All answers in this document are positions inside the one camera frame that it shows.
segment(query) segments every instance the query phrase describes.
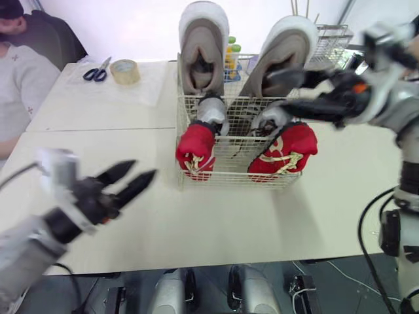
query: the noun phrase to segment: tape roll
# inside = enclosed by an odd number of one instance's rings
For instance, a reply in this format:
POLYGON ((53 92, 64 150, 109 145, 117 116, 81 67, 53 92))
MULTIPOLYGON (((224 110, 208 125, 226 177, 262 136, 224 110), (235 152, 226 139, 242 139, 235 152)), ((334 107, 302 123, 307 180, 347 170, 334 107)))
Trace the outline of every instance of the tape roll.
POLYGON ((111 64, 111 73, 115 82, 121 85, 130 85, 139 81, 137 63, 132 60, 118 60, 111 64))

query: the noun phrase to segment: wire basket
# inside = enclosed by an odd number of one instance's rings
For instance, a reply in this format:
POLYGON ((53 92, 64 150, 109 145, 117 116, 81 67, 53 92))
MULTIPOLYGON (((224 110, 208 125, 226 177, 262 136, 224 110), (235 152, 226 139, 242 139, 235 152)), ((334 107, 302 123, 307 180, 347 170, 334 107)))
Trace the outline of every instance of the wire basket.
MULTIPOLYGON (((347 26, 318 26, 319 41, 316 52, 306 68, 328 69, 335 67, 342 57, 344 49, 352 38, 347 26)), ((213 171, 200 172, 199 176, 190 177, 187 170, 177 164, 179 186, 220 186, 220 187, 258 187, 281 190, 301 176, 301 173, 285 172, 281 175, 266 173, 248 173, 251 162, 270 146, 271 137, 252 137, 251 121, 270 103, 277 100, 298 98, 299 91, 293 90, 287 97, 264 97, 262 99, 239 97, 252 64, 257 60, 254 54, 239 54, 238 69, 234 80, 231 71, 225 70, 225 96, 222 97, 228 108, 228 121, 231 134, 243 136, 217 136, 215 138, 213 171)), ((178 102, 177 102, 177 143, 189 124, 196 120, 197 105, 202 96, 183 95, 178 67, 178 102)))

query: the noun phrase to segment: green bottle cap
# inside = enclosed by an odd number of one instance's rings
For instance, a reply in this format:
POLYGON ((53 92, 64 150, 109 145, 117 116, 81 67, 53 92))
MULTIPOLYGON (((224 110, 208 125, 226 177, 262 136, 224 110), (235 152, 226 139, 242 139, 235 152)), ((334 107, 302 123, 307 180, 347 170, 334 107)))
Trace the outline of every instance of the green bottle cap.
POLYGON ((231 45, 231 51, 232 52, 240 52, 242 50, 242 46, 239 44, 232 44, 231 45))

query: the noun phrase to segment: white table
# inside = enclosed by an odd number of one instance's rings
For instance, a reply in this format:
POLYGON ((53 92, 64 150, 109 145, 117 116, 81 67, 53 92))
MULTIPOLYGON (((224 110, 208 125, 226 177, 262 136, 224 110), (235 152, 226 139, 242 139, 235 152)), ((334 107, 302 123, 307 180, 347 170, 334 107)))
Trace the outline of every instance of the white table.
MULTIPOLYGON (((175 178, 175 130, 32 132, 23 134, 1 177, 33 161, 37 147, 64 147, 81 158, 81 175, 139 160, 159 169, 154 185, 94 236, 81 236, 62 260, 77 273, 330 258, 361 254, 360 213, 396 185, 400 153, 388 130, 351 126, 337 132, 312 124, 319 154, 285 192, 186 189, 175 178)), ((0 193, 0 230, 54 204, 32 171, 0 193)), ((378 247, 377 210, 365 221, 365 242, 378 247)))
POLYGON ((169 62, 158 103, 147 107, 134 103, 92 100, 82 93, 69 94, 67 81, 77 64, 69 63, 27 131, 121 130, 174 128, 177 108, 177 63, 169 62))

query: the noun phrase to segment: cable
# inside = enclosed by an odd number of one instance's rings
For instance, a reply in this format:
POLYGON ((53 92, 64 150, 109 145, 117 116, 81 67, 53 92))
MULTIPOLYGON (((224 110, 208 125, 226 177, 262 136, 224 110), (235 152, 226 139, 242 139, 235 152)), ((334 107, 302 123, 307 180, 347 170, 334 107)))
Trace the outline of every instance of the cable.
POLYGON ((294 264, 294 266, 303 274, 303 275, 305 275, 306 273, 301 269, 301 268, 299 268, 299 266, 295 263, 295 261, 292 261, 292 263, 294 264))
POLYGON ((77 301, 77 305, 76 305, 77 307, 74 311, 72 311, 72 313, 74 313, 74 314, 79 314, 79 313, 84 314, 84 313, 79 311, 79 309, 82 307, 81 290, 80 290, 80 285, 77 282, 73 271, 69 267, 67 267, 66 265, 61 264, 61 263, 55 263, 55 264, 53 264, 53 266, 57 266, 59 268, 62 268, 69 274, 71 283, 73 284, 74 292, 75 292, 75 295, 76 295, 76 301, 77 301))
POLYGON ((378 221, 381 221, 382 214, 386 208, 386 206, 394 199, 394 196, 390 196, 381 206, 380 212, 378 213, 378 221))
POLYGON ((316 288, 306 288, 306 289, 302 289, 300 291, 297 291, 296 293, 293 294, 293 311, 294 314, 297 314, 297 310, 295 309, 295 297, 298 296, 300 293, 306 292, 306 291, 316 291, 316 288))
POLYGON ((87 296, 86 296, 86 298, 84 299, 83 303, 81 304, 81 306, 80 306, 80 307, 78 307, 77 309, 75 309, 75 310, 73 311, 74 313, 84 314, 84 310, 86 309, 86 305, 87 305, 87 302, 88 302, 88 300, 89 300, 89 297, 90 297, 90 295, 92 294, 92 292, 93 292, 93 290, 94 290, 94 287, 95 287, 95 286, 96 286, 96 284, 98 283, 99 279, 100 279, 100 278, 96 278, 96 279, 94 280, 94 282, 93 282, 92 286, 90 287, 89 292, 87 292, 87 296))
MULTIPOLYGON (((357 279, 355 279, 355 278, 352 278, 352 277, 350 277, 349 275, 346 275, 342 270, 340 270, 340 268, 338 267, 338 266, 336 266, 336 265, 334 265, 332 262, 330 262, 330 261, 327 261, 330 265, 332 265, 337 271, 339 271, 344 277, 346 277, 346 278, 348 278, 349 280, 352 280, 352 281, 354 281, 354 282, 356 282, 356 283, 359 283, 361 286, 364 286, 365 288, 367 288, 367 289, 369 289, 369 290, 371 290, 371 291, 373 291, 373 292, 375 292, 375 293, 377 293, 379 296, 381 296, 381 293, 379 293, 379 291, 377 291, 377 290, 375 290, 375 289, 373 289, 372 287, 370 287, 369 285, 366 285, 365 283, 363 283, 363 282, 361 282, 361 281, 359 281, 359 280, 357 280, 357 279)), ((395 301, 398 301, 398 302, 401 302, 401 300, 400 299, 397 299, 397 298, 392 298, 392 297, 389 297, 389 299, 390 300, 395 300, 395 301)))
POLYGON ((365 257, 365 259, 367 261, 368 267, 369 267, 369 269, 371 271, 371 275, 373 276, 373 279, 374 279, 374 281, 375 281, 375 283, 377 285, 378 291, 380 291, 381 298, 383 299, 383 301, 384 301, 384 303, 385 303, 385 305, 386 305, 386 307, 387 307, 387 309, 388 309, 388 311, 389 311, 390 314, 396 314, 396 311, 393 308, 392 303, 388 299, 386 289, 384 289, 384 286, 382 285, 381 280, 380 280, 380 278, 379 278, 379 276, 377 274, 377 271, 376 271, 376 269, 374 267, 373 261, 371 260, 371 257, 369 256, 369 254, 368 254, 368 252, 367 252, 367 250, 365 248, 364 241, 363 241, 363 238, 362 238, 362 224, 363 224, 365 215, 367 214, 368 210, 380 198, 382 198, 383 196, 385 196, 385 195, 393 192, 394 189, 395 188, 391 188, 391 189, 389 189, 387 191, 384 191, 383 193, 381 193, 380 195, 376 196, 372 201, 369 202, 369 204, 366 206, 366 208, 364 208, 364 210, 363 210, 363 212, 362 212, 362 214, 361 214, 361 216, 359 218, 358 230, 357 230, 358 241, 359 241, 359 245, 361 245, 362 253, 364 254, 364 257, 365 257))
POLYGON ((37 167, 38 164, 36 162, 23 167, 21 170, 18 170, 17 172, 13 173, 10 177, 7 177, 2 183, 0 183, 0 191, 6 186, 8 185, 12 180, 14 180, 15 178, 19 177, 21 174, 27 172, 28 170, 37 167))

